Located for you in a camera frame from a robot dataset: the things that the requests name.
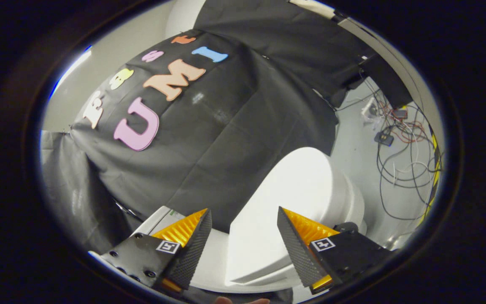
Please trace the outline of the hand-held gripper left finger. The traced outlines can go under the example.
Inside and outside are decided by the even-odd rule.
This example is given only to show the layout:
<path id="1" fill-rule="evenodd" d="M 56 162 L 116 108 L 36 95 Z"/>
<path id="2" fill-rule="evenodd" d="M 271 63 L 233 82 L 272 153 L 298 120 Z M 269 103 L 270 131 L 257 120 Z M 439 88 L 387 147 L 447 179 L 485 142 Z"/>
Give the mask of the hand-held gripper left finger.
<path id="1" fill-rule="evenodd" d="M 180 294 L 190 286 L 212 229 L 209 209 L 157 232 L 140 228 L 100 255 L 100 263 L 143 288 Z"/>

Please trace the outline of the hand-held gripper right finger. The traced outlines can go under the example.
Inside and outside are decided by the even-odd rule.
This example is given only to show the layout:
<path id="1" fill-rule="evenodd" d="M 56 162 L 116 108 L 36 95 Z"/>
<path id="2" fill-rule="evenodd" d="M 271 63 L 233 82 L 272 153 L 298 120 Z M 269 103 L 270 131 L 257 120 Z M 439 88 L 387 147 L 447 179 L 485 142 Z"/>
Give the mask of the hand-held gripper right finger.
<path id="1" fill-rule="evenodd" d="M 355 223 L 330 228 L 279 207 L 276 225 L 303 287 L 312 294 L 359 279 L 393 254 L 360 233 Z"/>

